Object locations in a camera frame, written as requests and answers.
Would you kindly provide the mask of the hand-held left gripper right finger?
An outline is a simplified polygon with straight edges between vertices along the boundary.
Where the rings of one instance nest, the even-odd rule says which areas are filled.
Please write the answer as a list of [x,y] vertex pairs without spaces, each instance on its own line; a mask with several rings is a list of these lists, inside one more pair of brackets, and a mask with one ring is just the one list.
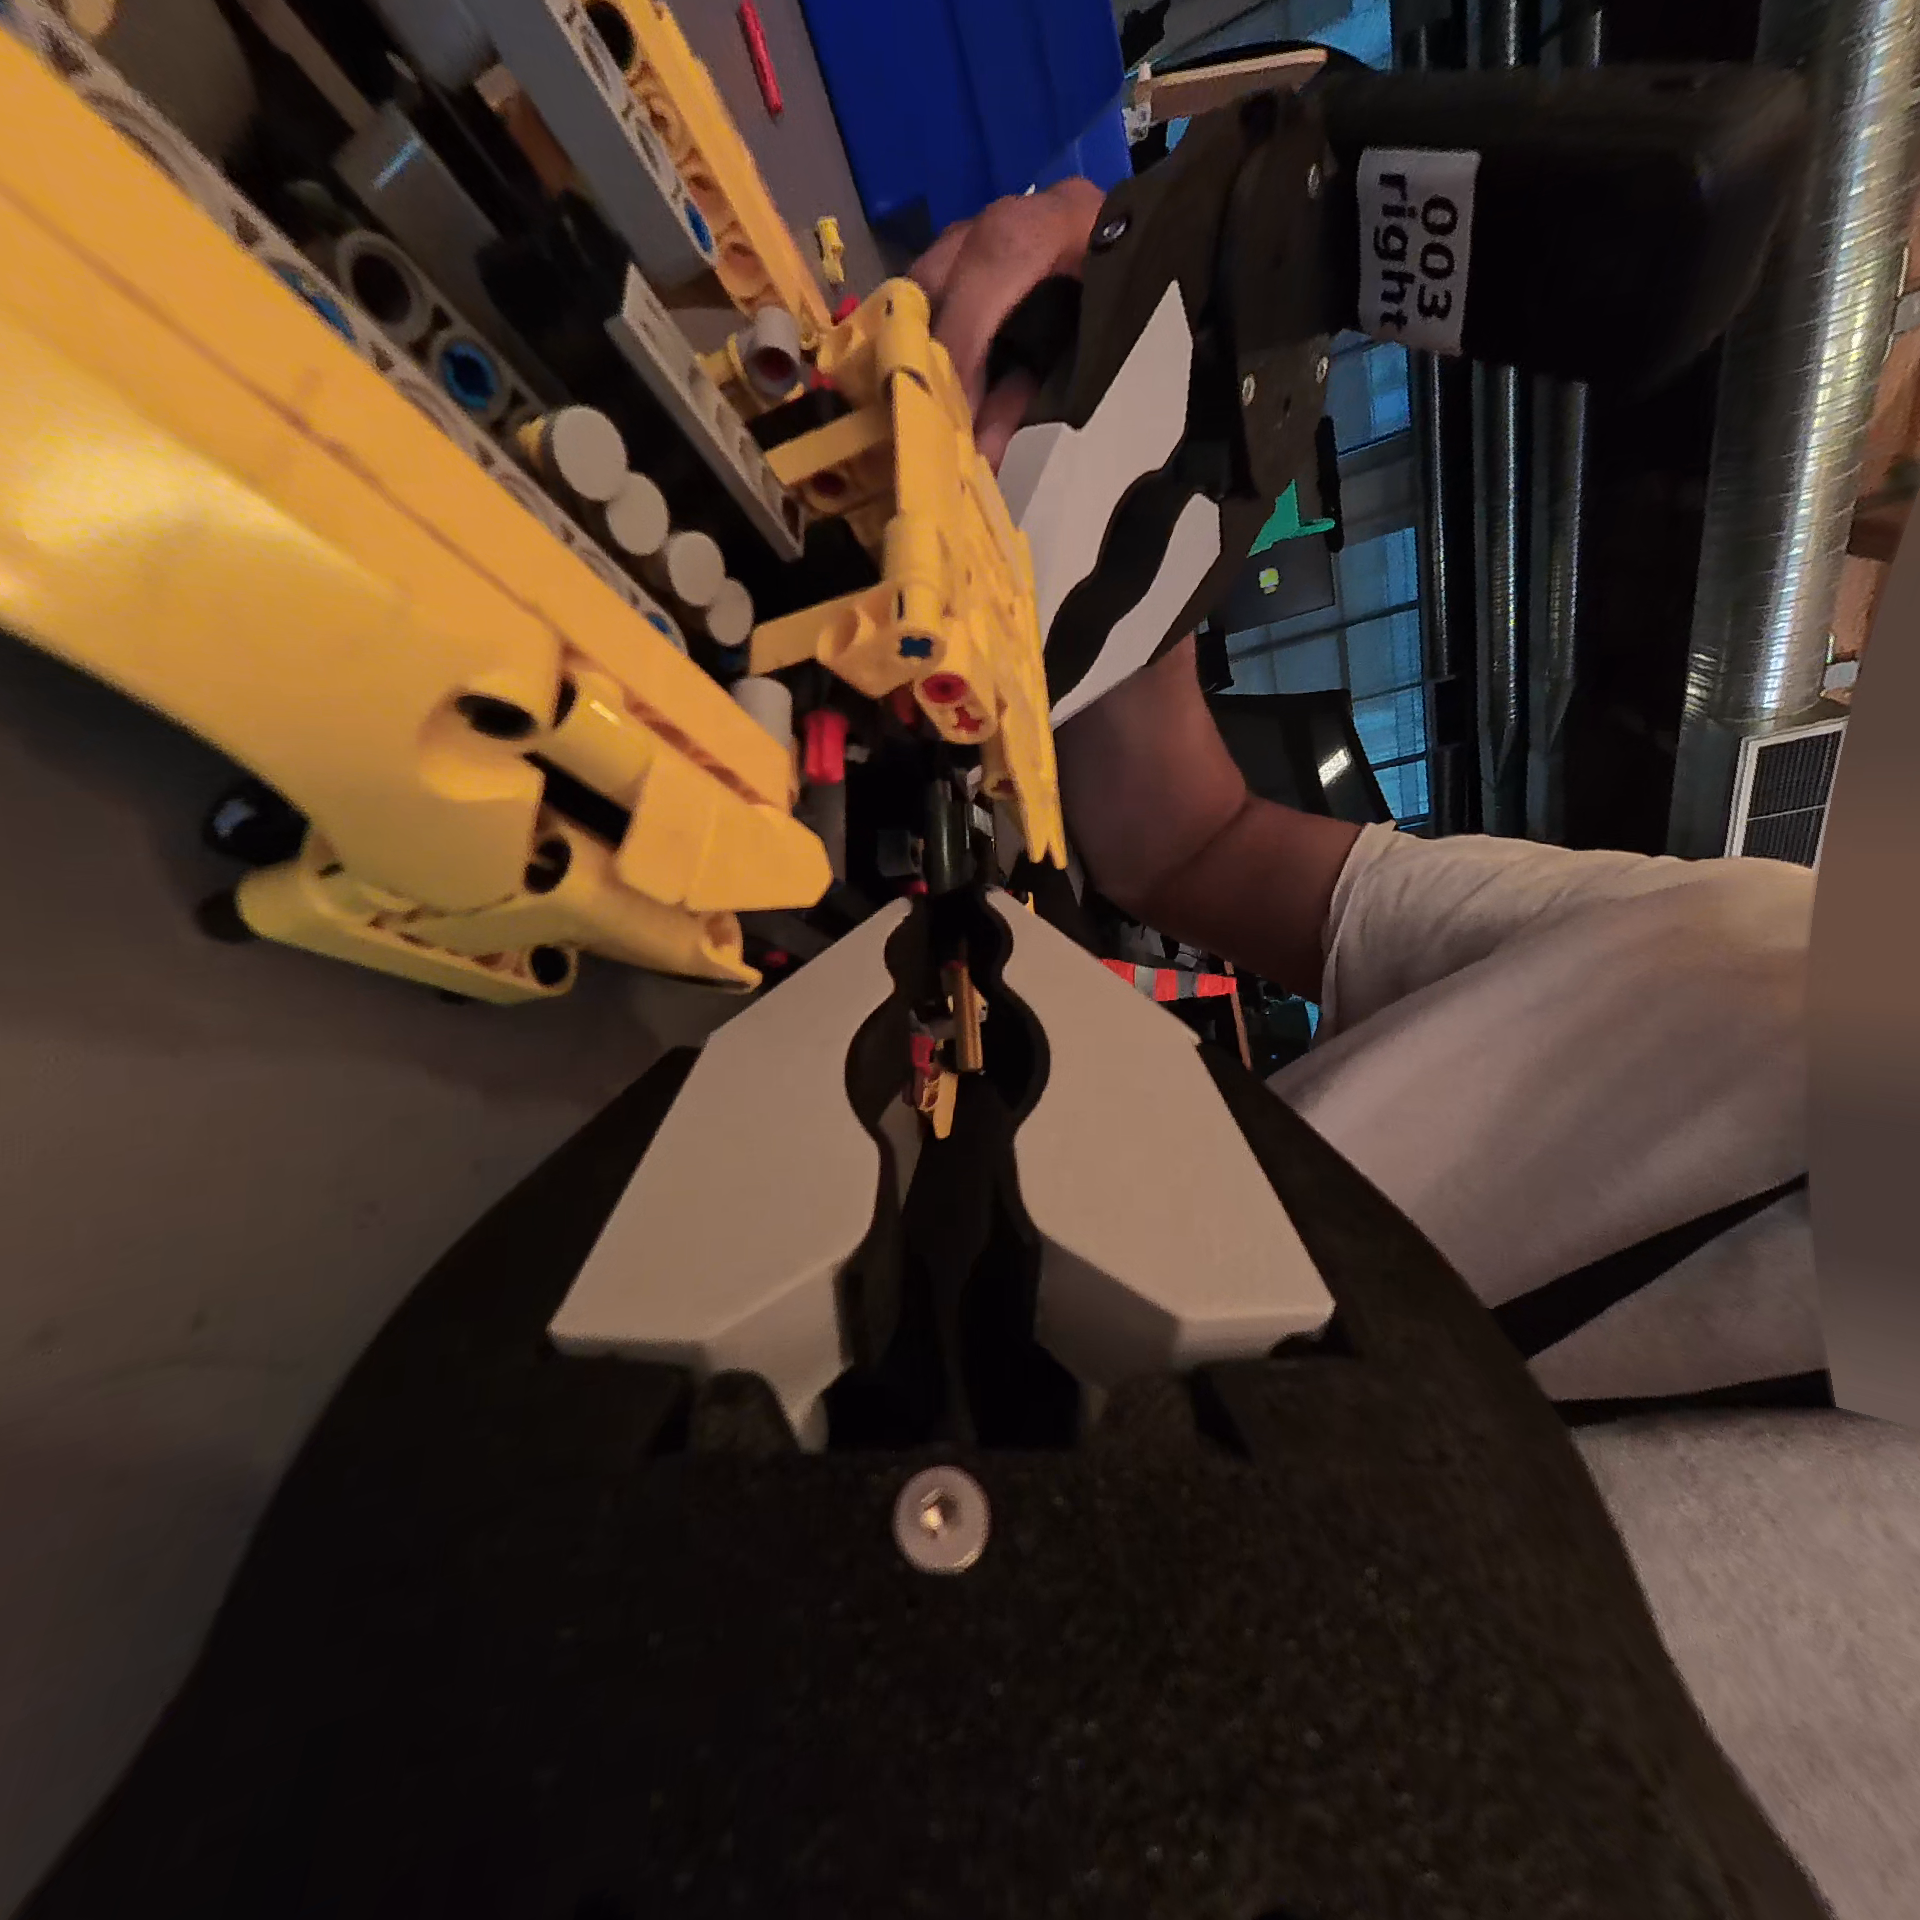
[[996,888],[966,892],[966,961],[990,1005],[966,1153],[1014,1238],[1012,1341],[1121,1388],[1327,1333],[1333,1294],[1199,1041]]

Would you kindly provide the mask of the person's right hand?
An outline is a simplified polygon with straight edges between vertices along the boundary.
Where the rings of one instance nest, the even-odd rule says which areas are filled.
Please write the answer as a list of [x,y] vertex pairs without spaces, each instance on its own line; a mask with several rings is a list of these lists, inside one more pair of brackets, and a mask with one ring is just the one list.
[[948,226],[907,272],[927,300],[930,336],[964,386],[975,448],[990,469],[1002,467],[1038,390],[1026,373],[988,376],[993,344],[1043,282],[1082,277],[1105,200],[1086,179],[996,200]]

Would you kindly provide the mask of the silver ventilation duct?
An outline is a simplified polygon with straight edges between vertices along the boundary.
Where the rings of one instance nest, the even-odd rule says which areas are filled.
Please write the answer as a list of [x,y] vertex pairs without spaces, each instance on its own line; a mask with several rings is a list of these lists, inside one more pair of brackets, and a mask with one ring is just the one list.
[[1819,699],[1913,204],[1916,3],[1778,3],[1762,65],[1807,84],[1807,144],[1729,332],[1667,849],[1714,858],[1749,736]]

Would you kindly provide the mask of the yellow toy brick car model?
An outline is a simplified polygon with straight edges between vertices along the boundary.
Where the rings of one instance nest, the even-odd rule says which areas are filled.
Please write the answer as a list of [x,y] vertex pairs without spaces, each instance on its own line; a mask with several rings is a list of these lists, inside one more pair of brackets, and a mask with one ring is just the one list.
[[4,633],[230,766],[212,940],[747,997],[1065,869],[927,302],[684,5],[4,5],[3,130]]

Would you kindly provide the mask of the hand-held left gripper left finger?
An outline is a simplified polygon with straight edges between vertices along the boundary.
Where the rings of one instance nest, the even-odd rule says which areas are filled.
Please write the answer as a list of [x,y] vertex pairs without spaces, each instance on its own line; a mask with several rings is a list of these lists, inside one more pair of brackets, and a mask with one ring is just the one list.
[[909,1001],[897,901],[719,1027],[548,1324],[565,1353],[691,1373],[846,1373],[903,1312]]

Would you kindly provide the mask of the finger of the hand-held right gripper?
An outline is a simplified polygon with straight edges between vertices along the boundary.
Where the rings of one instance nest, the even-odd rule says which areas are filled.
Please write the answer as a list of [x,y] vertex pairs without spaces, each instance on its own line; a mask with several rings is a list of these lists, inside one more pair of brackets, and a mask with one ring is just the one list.
[[1199,594],[1221,560],[1221,514],[1206,497],[1188,497],[1173,521],[1158,569],[1113,618],[1092,610],[1092,651],[1086,669],[1053,699],[1050,722],[1065,728],[1075,716],[1100,705],[1121,684],[1145,669],[1195,622],[1188,604]]
[[1083,425],[1020,429],[999,486],[1026,540],[1046,666],[1089,666],[1092,610],[1113,618],[1149,585],[1173,521],[1199,497],[1178,469],[1193,332],[1170,284]]

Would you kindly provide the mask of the blue storage bin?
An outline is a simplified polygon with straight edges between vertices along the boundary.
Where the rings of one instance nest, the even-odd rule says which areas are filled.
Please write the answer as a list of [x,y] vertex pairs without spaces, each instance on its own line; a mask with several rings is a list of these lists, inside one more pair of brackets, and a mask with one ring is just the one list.
[[805,3],[870,229],[919,246],[1029,188],[1133,171],[1106,3]]

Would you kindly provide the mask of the wooden document stand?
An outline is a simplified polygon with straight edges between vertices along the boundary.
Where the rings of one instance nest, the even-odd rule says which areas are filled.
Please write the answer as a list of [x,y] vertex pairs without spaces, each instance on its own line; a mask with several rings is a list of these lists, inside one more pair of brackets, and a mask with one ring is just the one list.
[[1139,133],[1173,120],[1215,112],[1265,91],[1299,91],[1321,73],[1327,59],[1331,49],[1309,42],[1277,53],[1188,66],[1142,65],[1127,90],[1123,117]]

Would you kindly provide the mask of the person's right forearm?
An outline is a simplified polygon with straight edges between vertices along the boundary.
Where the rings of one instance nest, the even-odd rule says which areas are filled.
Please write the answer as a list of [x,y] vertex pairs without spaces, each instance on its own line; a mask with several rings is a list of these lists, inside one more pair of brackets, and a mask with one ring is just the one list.
[[1319,1001],[1334,888],[1361,829],[1243,780],[1197,680],[1195,641],[1055,732],[1086,878],[1139,924]]

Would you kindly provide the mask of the white vent grille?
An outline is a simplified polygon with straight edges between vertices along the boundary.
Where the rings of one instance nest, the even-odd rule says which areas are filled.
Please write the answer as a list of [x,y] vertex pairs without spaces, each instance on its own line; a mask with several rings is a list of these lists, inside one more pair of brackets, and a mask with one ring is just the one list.
[[1829,718],[1740,739],[1725,858],[1817,869],[1844,730]]

